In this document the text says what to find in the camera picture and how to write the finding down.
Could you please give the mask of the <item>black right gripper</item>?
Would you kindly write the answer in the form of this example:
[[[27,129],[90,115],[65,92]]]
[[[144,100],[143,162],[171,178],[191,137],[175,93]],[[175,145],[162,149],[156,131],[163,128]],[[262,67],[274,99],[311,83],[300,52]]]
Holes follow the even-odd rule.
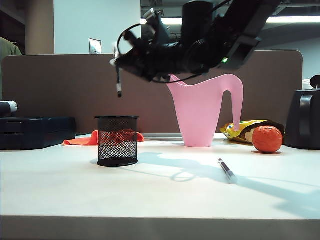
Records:
[[[131,51],[139,52],[140,59],[132,52],[114,55],[109,63],[117,70],[123,70],[148,82],[168,80],[169,75],[184,73],[186,50],[180,42],[154,44],[142,42],[131,31],[124,33],[124,39],[132,46]]]

